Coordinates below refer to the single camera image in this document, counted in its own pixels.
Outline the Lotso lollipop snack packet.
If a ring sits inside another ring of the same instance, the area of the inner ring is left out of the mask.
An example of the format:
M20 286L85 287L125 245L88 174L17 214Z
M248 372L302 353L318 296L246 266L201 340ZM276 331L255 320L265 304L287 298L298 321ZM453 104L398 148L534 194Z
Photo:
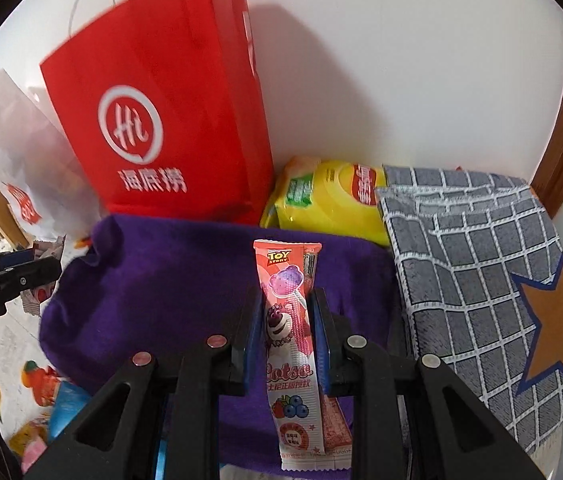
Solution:
M344 470L352 462L349 425L318 382L307 300L320 251L318 243L254 241L265 298L265 384L286 471Z

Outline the blue tissue pack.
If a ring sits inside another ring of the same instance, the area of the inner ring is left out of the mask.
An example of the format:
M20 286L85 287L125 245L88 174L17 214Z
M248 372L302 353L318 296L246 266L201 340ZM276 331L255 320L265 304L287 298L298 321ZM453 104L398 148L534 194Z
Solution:
M61 382L57 390L53 411L48 420L48 440L54 441L76 417L92 396L72 382Z

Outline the purple towel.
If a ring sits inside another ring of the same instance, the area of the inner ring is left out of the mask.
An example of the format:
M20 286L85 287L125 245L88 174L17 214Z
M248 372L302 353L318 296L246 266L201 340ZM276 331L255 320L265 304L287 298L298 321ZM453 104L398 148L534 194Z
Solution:
M113 214L97 224L88 253L61 274L42 315L44 353L95 396L137 353L176 356L213 334L231 334L250 290L261 289L255 240L321 244L307 302L323 289L331 313L385 349L394 278L385 248L353 237ZM283 470L265 384L264 304L265 298L248 390L219 400L219 474L230 464L301 478L352 478L351 467ZM332 399L353 443L354 401Z

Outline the white Miniso plastic bag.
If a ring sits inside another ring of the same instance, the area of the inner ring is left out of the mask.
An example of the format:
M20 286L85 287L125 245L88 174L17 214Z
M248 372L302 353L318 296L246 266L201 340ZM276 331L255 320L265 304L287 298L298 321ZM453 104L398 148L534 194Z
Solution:
M44 90L24 92L0 70L0 192L41 240L88 237L102 218L91 183Z

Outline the grey checked star cloth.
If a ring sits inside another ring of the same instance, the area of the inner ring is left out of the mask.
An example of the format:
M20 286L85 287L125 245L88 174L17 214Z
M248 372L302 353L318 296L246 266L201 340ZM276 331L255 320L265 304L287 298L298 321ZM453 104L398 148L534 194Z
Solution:
M376 192L415 356L534 452L563 424L563 246L526 180L389 166Z

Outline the red Haidilao paper bag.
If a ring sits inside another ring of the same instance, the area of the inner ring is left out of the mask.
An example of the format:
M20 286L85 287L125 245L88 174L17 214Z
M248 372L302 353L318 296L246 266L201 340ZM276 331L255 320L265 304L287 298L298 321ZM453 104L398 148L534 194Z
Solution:
M126 0L41 70L108 211L260 220L274 167L247 0Z

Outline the yellow chips bag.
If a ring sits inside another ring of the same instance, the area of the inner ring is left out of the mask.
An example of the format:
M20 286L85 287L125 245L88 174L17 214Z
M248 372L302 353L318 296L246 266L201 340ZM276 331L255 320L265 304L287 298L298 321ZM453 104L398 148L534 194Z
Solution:
M262 228L359 237L389 245L376 190L385 171L335 159L292 157L277 178Z

